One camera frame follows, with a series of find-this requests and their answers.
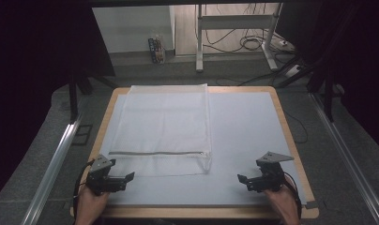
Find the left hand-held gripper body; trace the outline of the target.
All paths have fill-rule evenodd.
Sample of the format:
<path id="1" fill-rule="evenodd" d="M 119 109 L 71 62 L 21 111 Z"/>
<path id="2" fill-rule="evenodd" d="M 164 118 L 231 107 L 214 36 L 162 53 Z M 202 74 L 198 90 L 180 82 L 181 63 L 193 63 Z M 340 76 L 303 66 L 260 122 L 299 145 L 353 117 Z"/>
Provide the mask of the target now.
<path id="1" fill-rule="evenodd" d="M 85 183 L 97 196 L 104 192 L 109 192 L 109 185 L 113 183 L 109 172 L 115 165 L 114 159 L 107 159 L 103 155 L 98 155 L 93 161 L 86 176 Z"/>

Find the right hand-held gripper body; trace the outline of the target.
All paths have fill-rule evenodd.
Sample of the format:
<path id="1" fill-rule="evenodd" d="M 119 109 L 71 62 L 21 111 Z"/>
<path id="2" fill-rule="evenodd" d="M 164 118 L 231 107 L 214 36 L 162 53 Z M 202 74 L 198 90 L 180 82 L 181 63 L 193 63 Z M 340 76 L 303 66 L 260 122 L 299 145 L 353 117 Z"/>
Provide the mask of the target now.
<path id="1" fill-rule="evenodd" d="M 285 181 L 284 171 L 280 164 L 283 161 L 293 159 L 293 157 L 273 152 L 267 152 L 257 159 L 256 164 L 260 167 L 262 176 L 260 177 L 260 181 L 255 184 L 256 191 L 261 192 L 267 189 L 274 192 L 279 191 Z"/>

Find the white mesh laundry bag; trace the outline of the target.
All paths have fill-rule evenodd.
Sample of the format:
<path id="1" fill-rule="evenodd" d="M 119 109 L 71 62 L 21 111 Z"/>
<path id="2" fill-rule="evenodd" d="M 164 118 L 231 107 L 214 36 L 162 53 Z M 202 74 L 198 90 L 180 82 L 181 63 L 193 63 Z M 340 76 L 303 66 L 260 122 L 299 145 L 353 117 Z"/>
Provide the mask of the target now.
<path id="1" fill-rule="evenodd" d="M 112 176 L 208 173 L 208 87 L 133 85 L 114 105 L 102 149 L 115 160 Z"/>

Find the person's left hand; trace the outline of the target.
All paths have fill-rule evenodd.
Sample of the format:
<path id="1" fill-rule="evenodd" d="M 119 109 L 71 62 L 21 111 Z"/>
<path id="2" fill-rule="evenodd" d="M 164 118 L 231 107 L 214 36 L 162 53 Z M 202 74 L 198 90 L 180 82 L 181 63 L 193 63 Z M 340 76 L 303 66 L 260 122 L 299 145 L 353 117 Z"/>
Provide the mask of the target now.
<path id="1" fill-rule="evenodd" d="M 109 196 L 109 192 L 97 196 L 87 186 L 81 187 L 74 225 L 93 225 L 102 214 Z"/>

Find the person's right hand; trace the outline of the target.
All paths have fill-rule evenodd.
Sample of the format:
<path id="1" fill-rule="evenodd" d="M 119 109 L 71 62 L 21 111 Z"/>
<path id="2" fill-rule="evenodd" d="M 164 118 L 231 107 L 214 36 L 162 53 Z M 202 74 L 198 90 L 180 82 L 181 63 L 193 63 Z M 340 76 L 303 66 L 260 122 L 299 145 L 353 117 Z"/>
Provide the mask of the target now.
<path id="1" fill-rule="evenodd" d="M 287 186 L 283 186 L 279 191 L 264 191 L 271 207 L 280 217 L 283 225 L 300 225 L 300 218 L 297 213 L 297 204 L 294 193 Z"/>

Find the white table mat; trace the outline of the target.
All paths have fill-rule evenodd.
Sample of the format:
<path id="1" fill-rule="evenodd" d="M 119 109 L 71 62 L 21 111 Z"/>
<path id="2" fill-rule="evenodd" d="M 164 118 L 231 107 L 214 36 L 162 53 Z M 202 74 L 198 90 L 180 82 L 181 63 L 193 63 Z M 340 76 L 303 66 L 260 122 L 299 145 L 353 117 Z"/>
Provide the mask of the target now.
<path id="1" fill-rule="evenodd" d="M 258 158 L 288 155 L 283 126 L 267 92 L 121 95 L 101 153 L 110 174 L 134 173 L 119 206 L 228 206 L 265 203 L 239 175 L 260 175 Z"/>

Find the wooden table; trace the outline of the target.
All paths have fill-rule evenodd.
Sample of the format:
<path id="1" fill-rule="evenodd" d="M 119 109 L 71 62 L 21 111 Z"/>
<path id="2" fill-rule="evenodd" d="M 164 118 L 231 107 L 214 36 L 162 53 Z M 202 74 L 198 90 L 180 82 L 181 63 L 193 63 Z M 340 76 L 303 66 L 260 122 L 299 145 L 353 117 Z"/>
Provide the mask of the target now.
<path id="1" fill-rule="evenodd" d="M 315 201 L 275 88 L 210 86 L 212 108 L 211 172 L 181 177 L 136 177 L 127 191 L 110 195 L 103 218 L 257 219 L 277 215 L 262 193 L 238 183 L 240 173 L 257 173 L 255 159 L 267 151 L 286 153 L 297 183 L 302 217 L 314 219 Z"/>

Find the black metal stand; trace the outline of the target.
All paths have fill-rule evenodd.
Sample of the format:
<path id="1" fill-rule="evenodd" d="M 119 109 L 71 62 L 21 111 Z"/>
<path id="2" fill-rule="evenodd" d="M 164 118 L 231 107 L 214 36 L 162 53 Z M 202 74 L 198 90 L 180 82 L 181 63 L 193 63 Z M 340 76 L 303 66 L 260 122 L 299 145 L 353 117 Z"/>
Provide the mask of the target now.
<path id="1" fill-rule="evenodd" d="M 98 75 L 88 69 L 83 69 L 80 72 L 71 72 L 69 76 L 69 106 L 70 106 L 70 121 L 72 125 L 79 117 L 79 105 L 77 98 L 77 90 L 80 90 L 84 95 L 91 95 L 93 93 L 93 86 L 90 83 L 90 78 L 105 84 L 113 89 L 117 88 L 118 85 L 103 76 Z"/>
<path id="2" fill-rule="evenodd" d="M 284 80 L 275 85 L 275 88 L 284 88 L 289 84 L 305 77 L 312 73 L 311 78 L 307 84 L 309 93 L 316 93 L 322 85 L 325 86 L 323 111 L 330 122 L 333 122 L 332 115 L 332 98 L 333 98 L 333 74 L 330 72 L 329 60 L 321 57 L 314 63 L 305 66 L 302 70 L 298 71 L 292 77 Z"/>

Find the white power strip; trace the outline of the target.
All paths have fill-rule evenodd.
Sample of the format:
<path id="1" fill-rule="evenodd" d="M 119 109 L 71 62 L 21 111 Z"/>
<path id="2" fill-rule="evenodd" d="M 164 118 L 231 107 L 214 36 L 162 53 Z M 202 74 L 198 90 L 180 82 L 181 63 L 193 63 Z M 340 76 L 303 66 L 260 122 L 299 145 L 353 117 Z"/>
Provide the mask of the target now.
<path id="1" fill-rule="evenodd" d="M 287 78 L 290 78 L 290 77 L 296 75 L 297 72 L 301 71 L 302 69 L 303 69 L 302 66 L 300 66 L 300 65 L 294 65 L 294 66 L 292 66 L 292 67 L 291 67 L 291 68 L 285 73 L 285 76 L 286 76 Z"/>

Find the pack of bottles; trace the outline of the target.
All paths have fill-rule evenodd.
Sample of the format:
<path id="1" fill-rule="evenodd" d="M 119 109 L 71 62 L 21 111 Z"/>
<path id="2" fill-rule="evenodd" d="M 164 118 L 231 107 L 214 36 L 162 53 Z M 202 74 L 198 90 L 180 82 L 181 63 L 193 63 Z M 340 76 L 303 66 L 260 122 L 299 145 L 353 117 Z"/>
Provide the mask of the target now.
<path id="1" fill-rule="evenodd" d="M 152 62 L 154 64 L 163 64 L 166 57 L 162 36 L 155 35 L 150 37 L 147 42 Z"/>

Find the dark curtain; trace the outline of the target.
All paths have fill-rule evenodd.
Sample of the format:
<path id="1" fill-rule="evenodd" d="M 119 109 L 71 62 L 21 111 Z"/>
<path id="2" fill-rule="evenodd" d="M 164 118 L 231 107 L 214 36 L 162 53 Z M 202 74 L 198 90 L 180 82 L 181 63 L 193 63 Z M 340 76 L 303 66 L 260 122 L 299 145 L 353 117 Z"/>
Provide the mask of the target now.
<path id="1" fill-rule="evenodd" d="M 112 75 L 90 0 L 0 0 L 0 192 L 73 75 Z"/>
<path id="2" fill-rule="evenodd" d="M 379 0 L 293 0 L 283 4 L 276 33 L 307 64 L 316 62 L 351 6 L 354 17 L 328 57 L 342 104 L 379 145 Z"/>

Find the aluminium floor rail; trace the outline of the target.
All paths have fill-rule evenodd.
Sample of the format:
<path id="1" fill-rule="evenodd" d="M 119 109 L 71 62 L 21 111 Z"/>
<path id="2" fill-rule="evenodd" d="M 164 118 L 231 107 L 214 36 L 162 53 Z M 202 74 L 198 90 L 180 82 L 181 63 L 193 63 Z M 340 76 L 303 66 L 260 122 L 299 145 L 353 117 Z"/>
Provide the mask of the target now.
<path id="1" fill-rule="evenodd" d="M 342 135 L 339 133 L 334 122 L 331 122 L 324 111 L 324 104 L 318 94 L 311 93 L 310 98 L 318 112 L 322 123 L 327 129 L 335 148 L 337 149 L 341 160 L 343 161 L 347 171 L 350 173 L 356 188 L 358 189 L 364 203 L 367 205 L 376 225 L 379 225 L 379 198 L 367 180 L 364 173 L 356 163 L 350 149 L 344 141 Z"/>
<path id="2" fill-rule="evenodd" d="M 37 225 L 82 118 L 83 115 L 79 113 L 67 125 L 20 225 Z"/>

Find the black frame on floor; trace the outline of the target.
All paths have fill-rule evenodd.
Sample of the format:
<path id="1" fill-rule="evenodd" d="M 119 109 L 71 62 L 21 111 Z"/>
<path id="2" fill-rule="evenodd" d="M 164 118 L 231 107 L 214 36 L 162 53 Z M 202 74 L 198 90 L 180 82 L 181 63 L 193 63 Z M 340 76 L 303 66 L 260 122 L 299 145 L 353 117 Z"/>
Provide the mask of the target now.
<path id="1" fill-rule="evenodd" d="M 85 146 L 87 145 L 91 131 L 93 129 L 92 125 L 80 125 L 74 135 L 72 145 L 74 146 Z"/>

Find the white metal desk frame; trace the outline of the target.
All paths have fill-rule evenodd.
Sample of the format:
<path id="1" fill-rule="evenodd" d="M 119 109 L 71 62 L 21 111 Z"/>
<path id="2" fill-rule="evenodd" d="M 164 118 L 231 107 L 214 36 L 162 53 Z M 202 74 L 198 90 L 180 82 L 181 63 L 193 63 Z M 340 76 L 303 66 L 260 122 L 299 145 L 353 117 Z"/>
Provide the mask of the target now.
<path id="1" fill-rule="evenodd" d="M 278 3 L 272 14 L 262 15 L 228 15 L 228 16 L 204 16 L 201 5 L 197 6 L 196 32 L 197 32 L 197 50 L 196 50 L 196 71 L 204 70 L 204 53 L 203 53 L 203 32 L 205 30 L 223 30 L 223 29 L 266 29 L 268 31 L 261 47 L 265 55 L 266 62 L 272 71 L 277 71 L 278 66 L 270 50 L 272 37 L 280 16 L 282 3 Z"/>

